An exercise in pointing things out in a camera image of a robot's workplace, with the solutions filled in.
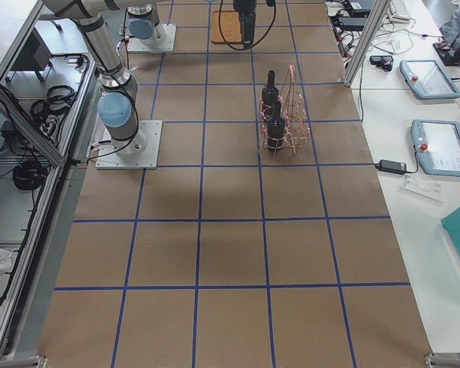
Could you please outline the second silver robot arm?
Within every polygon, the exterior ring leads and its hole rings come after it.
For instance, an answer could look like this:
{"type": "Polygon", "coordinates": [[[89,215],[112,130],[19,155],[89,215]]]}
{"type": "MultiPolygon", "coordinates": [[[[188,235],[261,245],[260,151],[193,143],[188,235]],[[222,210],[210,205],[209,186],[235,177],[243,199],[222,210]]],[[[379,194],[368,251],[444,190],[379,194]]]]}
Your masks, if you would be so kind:
{"type": "MultiPolygon", "coordinates": [[[[223,10],[217,11],[218,32],[222,38],[222,42],[230,47],[233,47],[234,44],[241,44],[243,50],[253,48],[257,2],[233,1],[232,6],[234,11],[228,12],[228,21],[226,22],[222,20],[225,12],[223,10]],[[223,29],[224,26],[229,26],[229,22],[234,21],[235,17],[239,24],[239,41],[232,41],[229,31],[224,31],[223,29]]],[[[151,38],[156,39],[156,31],[162,31],[154,4],[127,7],[125,12],[129,18],[129,32],[135,38],[141,41],[148,41],[151,38]]]]}

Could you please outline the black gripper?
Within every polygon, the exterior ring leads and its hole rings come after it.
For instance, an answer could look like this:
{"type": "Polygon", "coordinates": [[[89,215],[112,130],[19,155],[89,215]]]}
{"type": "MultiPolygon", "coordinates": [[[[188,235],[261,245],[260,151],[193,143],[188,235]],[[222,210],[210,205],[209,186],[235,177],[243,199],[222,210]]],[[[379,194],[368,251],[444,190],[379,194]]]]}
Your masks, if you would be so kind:
{"type": "Polygon", "coordinates": [[[233,0],[233,8],[238,13],[252,13],[257,7],[256,0],[233,0]]]}

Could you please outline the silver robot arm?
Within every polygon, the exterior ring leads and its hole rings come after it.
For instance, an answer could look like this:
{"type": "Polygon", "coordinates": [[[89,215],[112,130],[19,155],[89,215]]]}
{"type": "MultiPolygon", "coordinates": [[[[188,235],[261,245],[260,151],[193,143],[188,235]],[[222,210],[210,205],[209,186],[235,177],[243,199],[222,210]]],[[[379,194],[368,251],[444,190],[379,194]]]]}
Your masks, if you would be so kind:
{"type": "Polygon", "coordinates": [[[100,72],[103,96],[97,104],[97,114],[110,134],[115,152],[121,156],[141,153],[147,145],[140,131],[135,106],[137,84],[109,35],[102,12],[119,10],[144,1],[45,1],[44,5],[59,18],[72,20],[100,72]]]}

